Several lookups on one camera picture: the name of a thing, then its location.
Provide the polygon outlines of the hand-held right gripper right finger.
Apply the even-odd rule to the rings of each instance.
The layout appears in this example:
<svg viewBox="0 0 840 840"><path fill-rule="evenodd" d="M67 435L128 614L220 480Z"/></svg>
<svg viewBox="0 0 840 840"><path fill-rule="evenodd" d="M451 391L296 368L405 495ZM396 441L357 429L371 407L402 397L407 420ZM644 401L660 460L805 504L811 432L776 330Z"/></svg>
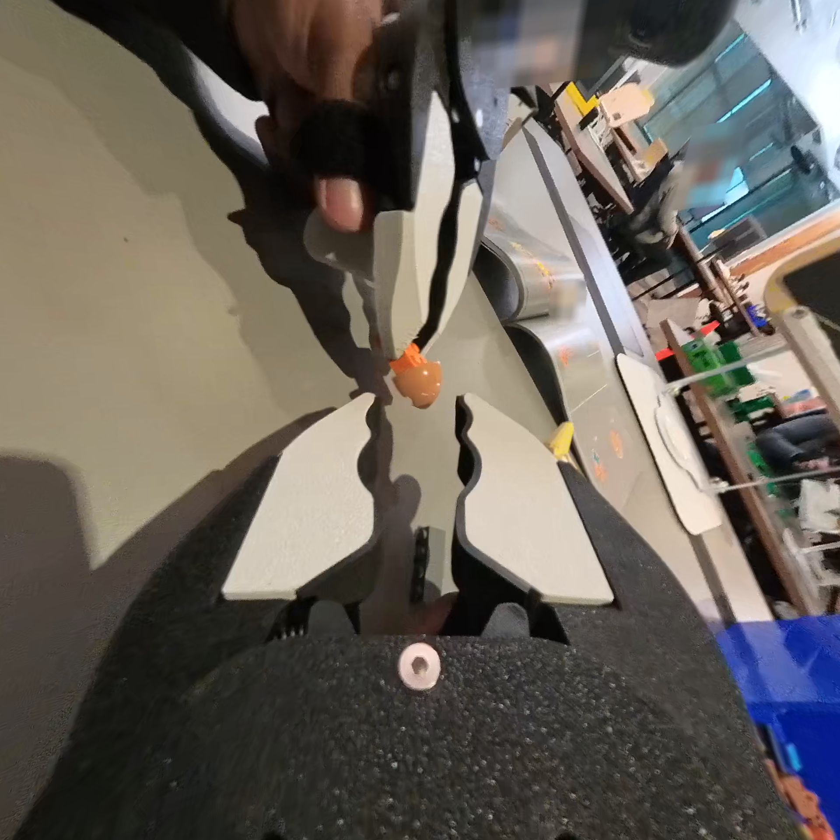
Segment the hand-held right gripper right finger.
<svg viewBox="0 0 840 840"><path fill-rule="evenodd" d="M614 593L560 464L528 429L466 393L458 440L469 477L458 497L459 543L523 594L551 605L607 606Z"/></svg>

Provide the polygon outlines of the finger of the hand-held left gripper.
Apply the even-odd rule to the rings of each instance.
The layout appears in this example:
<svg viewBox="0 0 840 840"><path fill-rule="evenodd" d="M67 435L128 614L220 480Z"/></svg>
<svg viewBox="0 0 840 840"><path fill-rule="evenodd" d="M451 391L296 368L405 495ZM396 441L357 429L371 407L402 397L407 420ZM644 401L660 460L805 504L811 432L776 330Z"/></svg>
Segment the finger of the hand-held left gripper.
<svg viewBox="0 0 840 840"><path fill-rule="evenodd" d="M383 353L390 360L416 341L431 313L440 228L455 186L454 145L437 91L431 93L420 140L412 208L381 211L370 232L355 234L333 229L315 210L303 232L310 257L367 281Z"/></svg>
<svg viewBox="0 0 840 840"><path fill-rule="evenodd" d="M489 198L478 179L456 181L437 235L428 315L420 347L429 349L454 313L466 285L489 213Z"/></svg>

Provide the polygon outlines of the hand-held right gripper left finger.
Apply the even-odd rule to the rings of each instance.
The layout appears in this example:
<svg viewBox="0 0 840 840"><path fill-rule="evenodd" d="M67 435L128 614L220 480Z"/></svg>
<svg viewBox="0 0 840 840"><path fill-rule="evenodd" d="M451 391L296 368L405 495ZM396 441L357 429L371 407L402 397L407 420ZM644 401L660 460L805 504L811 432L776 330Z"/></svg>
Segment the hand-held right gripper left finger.
<svg viewBox="0 0 840 840"><path fill-rule="evenodd" d="M364 601L382 567L382 403L363 393L283 450L222 587L226 601Z"/></svg>

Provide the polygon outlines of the brown quarter dome brick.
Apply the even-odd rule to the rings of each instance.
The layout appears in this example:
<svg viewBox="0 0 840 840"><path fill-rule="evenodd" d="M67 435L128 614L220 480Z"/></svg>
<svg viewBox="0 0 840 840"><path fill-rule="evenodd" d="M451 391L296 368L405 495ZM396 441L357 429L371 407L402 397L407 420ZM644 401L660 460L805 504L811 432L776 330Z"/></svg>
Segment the brown quarter dome brick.
<svg viewBox="0 0 840 840"><path fill-rule="evenodd" d="M436 402L440 394L442 366L437 361L422 361L402 371L394 371L393 381L396 390L405 399L415 408L425 410Z"/></svg>

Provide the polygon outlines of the blue plastic bin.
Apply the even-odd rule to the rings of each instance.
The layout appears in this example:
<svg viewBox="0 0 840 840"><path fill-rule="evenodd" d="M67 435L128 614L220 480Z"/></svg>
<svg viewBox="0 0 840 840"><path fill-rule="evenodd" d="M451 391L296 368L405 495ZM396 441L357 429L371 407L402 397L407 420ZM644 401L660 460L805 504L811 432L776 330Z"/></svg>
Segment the blue plastic bin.
<svg viewBox="0 0 840 840"><path fill-rule="evenodd" d="M736 624L716 639L753 725L772 729L838 838L838 616Z"/></svg>

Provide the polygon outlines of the pile of brown bricks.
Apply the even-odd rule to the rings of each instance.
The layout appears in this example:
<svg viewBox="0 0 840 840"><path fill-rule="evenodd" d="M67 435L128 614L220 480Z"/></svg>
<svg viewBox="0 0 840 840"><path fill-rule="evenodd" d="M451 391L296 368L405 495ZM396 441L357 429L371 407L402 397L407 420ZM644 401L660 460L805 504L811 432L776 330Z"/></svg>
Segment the pile of brown bricks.
<svg viewBox="0 0 840 840"><path fill-rule="evenodd" d="M757 733L763 752L763 763L773 787L791 815L800 838L835 839L835 833L827 821L819 797L811 791L796 773L788 772L783 762L782 747L772 729L757 726Z"/></svg>

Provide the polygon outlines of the grey desk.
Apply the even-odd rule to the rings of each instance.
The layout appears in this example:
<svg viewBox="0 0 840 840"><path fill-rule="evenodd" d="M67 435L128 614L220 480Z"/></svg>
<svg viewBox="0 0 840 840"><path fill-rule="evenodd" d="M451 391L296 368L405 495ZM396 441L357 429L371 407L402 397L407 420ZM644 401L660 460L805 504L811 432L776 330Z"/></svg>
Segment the grey desk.
<svg viewBox="0 0 840 840"><path fill-rule="evenodd" d="M551 605L459 543L473 393L532 433L500 327L387 410L308 209L164 100L149 24L2 2L2 822L10 838L795 838L669 567L560 470L614 603ZM384 409L364 601L226 601L283 450ZM414 533L444 593L411 604Z"/></svg>

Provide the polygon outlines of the grey open instruction booklet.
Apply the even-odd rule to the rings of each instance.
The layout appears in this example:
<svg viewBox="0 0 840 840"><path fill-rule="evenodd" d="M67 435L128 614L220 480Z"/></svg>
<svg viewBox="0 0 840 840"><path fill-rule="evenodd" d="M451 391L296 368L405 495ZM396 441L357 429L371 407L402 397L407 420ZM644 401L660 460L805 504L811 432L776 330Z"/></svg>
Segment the grey open instruction booklet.
<svg viewBox="0 0 840 840"><path fill-rule="evenodd" d="M572 423L577 464L625 509L647 461L616 357L647 349L571 164L534 123L501 153L474 271L552 417Z"/></svg>

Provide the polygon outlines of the white board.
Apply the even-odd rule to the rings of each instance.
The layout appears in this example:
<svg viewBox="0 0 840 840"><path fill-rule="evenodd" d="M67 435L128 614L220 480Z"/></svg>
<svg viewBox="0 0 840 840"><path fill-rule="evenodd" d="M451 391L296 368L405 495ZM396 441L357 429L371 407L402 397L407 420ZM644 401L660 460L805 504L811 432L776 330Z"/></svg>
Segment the white board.
<svg viewBox="0 0 840 840"><path fill-rule="evenodd" d="M720 503L676 399L666 392L666 381L624 353L616 356L616 366L683 528L692 536L719 528Z"/></svg>

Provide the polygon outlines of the long wooden table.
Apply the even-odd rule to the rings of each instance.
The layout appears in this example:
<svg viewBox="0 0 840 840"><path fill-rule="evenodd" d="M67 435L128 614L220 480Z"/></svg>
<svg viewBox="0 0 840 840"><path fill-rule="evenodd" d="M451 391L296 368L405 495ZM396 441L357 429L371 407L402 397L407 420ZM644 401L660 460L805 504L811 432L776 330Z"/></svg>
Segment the long wooden table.
<svg viewBox="0 0 840 840"><path fill-rule="evenodd" d="M749 458L749 447L754 435L747 423L736 423L724 400L708 393L711 378L694 381L679 388L681 395L691 395L694 406L713 440L730 487L723 488L721 497L738 497L744 507L741 518L732 518L736 525L749 522L755 532L754 543L762 546L774 575L778 578L787 601L804 616L825 613L827 596L820 589L817 579L806 565L797 560L784 540L786 530L792 541L802 534L794 521L788 502L772 497L765 485L757 485L762 478L758 468Z"/></svg>

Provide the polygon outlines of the green plastic crate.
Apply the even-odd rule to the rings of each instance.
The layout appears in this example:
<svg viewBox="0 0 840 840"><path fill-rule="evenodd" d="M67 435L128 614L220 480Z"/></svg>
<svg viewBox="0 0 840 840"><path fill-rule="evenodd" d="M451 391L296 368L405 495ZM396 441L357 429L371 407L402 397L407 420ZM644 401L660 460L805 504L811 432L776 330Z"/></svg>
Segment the green plastic crate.
<svg viewBox="0 0 840 840"><path fill-rule="evenodd" d="M704 337L683 343L680 348L695 373L718 370L727 364L741 361L738 345L733 342L709 344ZM745 365L737 370L714 374L699 383L710 398L735 397L741 389L754 385L755 377Z"/></svg>

